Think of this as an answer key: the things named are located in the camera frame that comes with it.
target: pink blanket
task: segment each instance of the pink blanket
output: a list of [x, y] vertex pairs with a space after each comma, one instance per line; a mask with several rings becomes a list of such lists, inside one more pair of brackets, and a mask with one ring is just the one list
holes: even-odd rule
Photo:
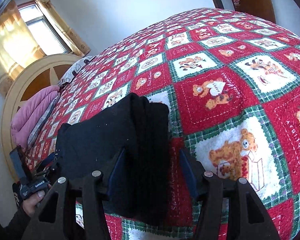
[[29, 134], [58, 92], [58, 86], [40, 90], [14, 115], [10, 125], [11, 135], [16, 145], [20, 145], [23, 151], [26, 151]]

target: headboard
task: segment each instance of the headboard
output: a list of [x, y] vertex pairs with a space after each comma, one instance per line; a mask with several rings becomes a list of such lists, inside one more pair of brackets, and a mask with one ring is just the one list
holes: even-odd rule
[[13, 82], [6, 96], [0, 141], [11, 176], [18, 181], [9, 153], [16, 147], [11, 138], [10, 123], [18, 109], [35, 93], [50, 85], [57, 85], [63, 74], [81, 57], [72, 54], [45, 56], [25, 68]]

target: yellow curtain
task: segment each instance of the yellow curtain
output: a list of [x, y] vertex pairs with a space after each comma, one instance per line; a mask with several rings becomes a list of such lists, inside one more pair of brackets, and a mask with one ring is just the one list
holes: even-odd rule
[[0, 16], [0, 93], [6, 96], [24, 68], [44, 56], [12, 0]]
[[77, 35], [77, 33], [70, 28], [66, 22], [57, 13], [55, 7], [50, 0], [34, 0], [39, 6], [42, 13], [51, 23], [56, 32], [65, 41], [74, 54], [84, 57], [91, 49], [89, 46]]

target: bedspread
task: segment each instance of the bedspread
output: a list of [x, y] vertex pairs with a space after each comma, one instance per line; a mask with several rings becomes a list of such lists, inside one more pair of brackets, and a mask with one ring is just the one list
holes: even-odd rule
[[[82, 68], [41, 130], [28, 165], [54, 151], [62, 123], [89, 119], [129, 92], [169, 107], [171, 200], [159, 228], [106, 215], [112, 240], [193, 236], [201, 204], [191, 200], [178, 165], [184, 146], [206, 170], [246, 177], [281, 239], [296, 235], [300, 37], [221, 9], [195, 9], [151, 25]], [[226, 239], [226, 228], [225, 200], [219, 239]]]

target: folded black garment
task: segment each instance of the folded black garment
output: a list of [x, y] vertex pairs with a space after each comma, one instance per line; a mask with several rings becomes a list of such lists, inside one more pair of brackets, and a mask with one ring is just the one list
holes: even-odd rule
[[62, 124], [56, 142], [62, 176], [76, 179], [103, 170], [124, 147], [122, 176], [104, 202], [105, 212], [158, 225], [169, 197], [168, 114], [165, 104], [130, 93], [89, 120]]

